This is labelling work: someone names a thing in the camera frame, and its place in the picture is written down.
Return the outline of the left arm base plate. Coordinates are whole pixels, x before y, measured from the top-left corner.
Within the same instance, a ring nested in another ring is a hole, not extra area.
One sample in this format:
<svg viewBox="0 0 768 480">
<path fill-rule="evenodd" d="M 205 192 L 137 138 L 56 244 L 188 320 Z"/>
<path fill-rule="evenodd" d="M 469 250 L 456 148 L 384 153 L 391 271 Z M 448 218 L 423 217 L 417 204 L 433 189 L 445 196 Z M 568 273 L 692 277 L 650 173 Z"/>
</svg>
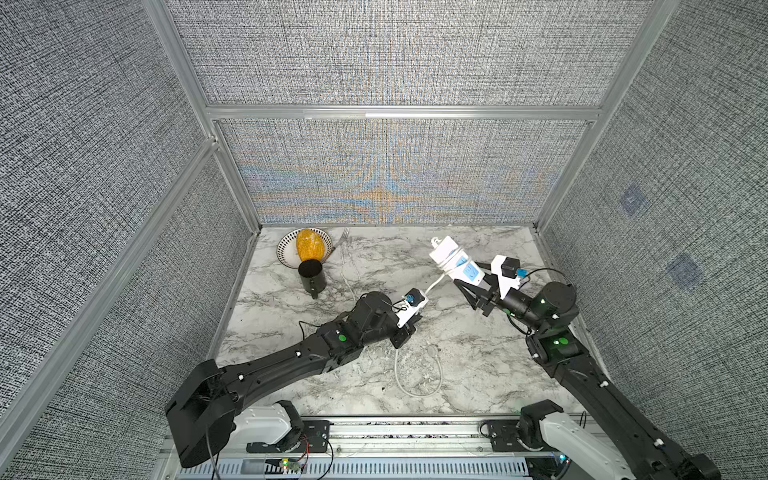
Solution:
<svg viewBox="0 0 768 480">
<path fill-rule="evenodd" d="M 293 429 L 289 432 L 286 440 L 280 440 L 274 445 L 268 445 L 263 442 L 248 443 L 246 445 L 246 452 L 250 454 L 289 453 L 295 455 L 305 451 L 309 453 L 327 453 L 329 450 L 330 427 L 331 422 L 327 420 L 304 421 L 301 432 Z"/>
</svg>

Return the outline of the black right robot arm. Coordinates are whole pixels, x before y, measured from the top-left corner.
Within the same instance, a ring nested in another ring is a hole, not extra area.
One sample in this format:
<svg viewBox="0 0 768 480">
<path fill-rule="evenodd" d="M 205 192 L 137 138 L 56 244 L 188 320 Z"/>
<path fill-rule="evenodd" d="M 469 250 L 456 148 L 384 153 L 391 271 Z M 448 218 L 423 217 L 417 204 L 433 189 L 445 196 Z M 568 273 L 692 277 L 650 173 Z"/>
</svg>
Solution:
<svg viewBox="0 0 768 480">
<path fill-rule="evenodd" d="M 704 454 L 690 454 L 664 434 L 608 379 L 589 350 L 569 329 L 577 315 L 576 288 L 547 283 L 536 296 L 497 284 L 482 288 L 458 280 L 473 309 L 494 309 L 529 330 L 526 345 L 533 360 L 570 392 L 611 440 L 605 446 L 573 422 L 550 400 L 522 408 L 518 443 L 530 450 L 546 446 L 563 454 L 593 478 L 718 479 L 721 472 Z"/>
</svg>

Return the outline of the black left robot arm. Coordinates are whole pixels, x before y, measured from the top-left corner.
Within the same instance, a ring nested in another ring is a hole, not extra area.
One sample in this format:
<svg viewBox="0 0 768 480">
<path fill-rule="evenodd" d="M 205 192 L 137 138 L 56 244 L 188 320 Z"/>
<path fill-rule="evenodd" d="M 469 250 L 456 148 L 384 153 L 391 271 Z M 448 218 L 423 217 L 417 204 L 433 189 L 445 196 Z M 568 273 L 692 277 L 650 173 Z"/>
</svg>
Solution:
<svg viewBox="0 0 768 480">
<path fill-rule="evenodd" d="M 283 350 L 224 367 L 212 359 L 199 363 L 165 407 L 181 466 L 211 460 L 236 430 L 235 417 L 267 395 L 336 370 L 359 358 L 370 344 L 388 340 L 394 348 L 402 347 L 416 332 L 421 315 L 401 323 L 400 313 L 385 294 L 370 292 L 352 310 Z"/>
</svg>

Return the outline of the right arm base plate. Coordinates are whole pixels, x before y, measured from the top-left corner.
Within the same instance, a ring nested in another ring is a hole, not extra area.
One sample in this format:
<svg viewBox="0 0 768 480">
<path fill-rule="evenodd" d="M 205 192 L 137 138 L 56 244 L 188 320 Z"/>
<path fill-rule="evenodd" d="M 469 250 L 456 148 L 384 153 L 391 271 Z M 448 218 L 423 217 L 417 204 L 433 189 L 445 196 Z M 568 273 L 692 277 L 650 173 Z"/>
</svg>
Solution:
<svg viewBox="0 0 768 480">
<path fill-rule="evenodd" d="M 478 428 L 480 435 L 490 442 L 494 453 L 534 453 L 557 455 L 559 451 L 543 444 L 539 447 L 526 445 L 518 436 L 516 420 L 484 420 Z"/>
</svg>

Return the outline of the white blue power strip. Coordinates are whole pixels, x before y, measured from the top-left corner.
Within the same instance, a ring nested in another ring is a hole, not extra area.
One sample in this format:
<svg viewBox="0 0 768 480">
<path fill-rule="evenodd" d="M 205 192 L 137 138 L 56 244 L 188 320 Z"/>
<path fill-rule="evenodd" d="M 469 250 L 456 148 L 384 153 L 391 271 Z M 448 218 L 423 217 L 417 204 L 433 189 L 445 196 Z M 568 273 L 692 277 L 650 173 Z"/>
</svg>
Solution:
<svg viewBox="0 0 768 480">
<path fill-rule="evenodd" d="M 484 272 L 466 250 L 450 236 L 431 239 L 430 258 L 437 267 L 452 280 L 479 286 L 484 279 Z"/>
</svg>

